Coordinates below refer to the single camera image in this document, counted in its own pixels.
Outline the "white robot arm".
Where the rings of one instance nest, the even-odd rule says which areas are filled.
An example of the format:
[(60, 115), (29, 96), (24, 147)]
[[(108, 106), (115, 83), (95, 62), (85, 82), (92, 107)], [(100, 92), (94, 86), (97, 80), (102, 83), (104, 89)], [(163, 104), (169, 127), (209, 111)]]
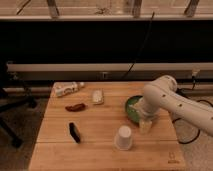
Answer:
[(182, 97), (176, 90), (177, 82), (169, 75), (147, 83), (142, 89), (142, 98), (135, 105), (139, 116), (153, 116), (162, 108), (213, 136), (213, 107)]

